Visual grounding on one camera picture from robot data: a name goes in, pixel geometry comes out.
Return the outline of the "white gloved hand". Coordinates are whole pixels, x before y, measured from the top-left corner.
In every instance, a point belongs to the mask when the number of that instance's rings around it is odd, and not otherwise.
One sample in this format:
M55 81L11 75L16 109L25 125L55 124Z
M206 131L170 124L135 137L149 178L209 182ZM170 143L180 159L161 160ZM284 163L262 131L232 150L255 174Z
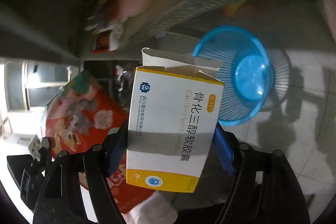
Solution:
M155 191L149 198L136 205L127 214L122 214L122 216L126 223L172 224L178 218L178 211L163 192Z

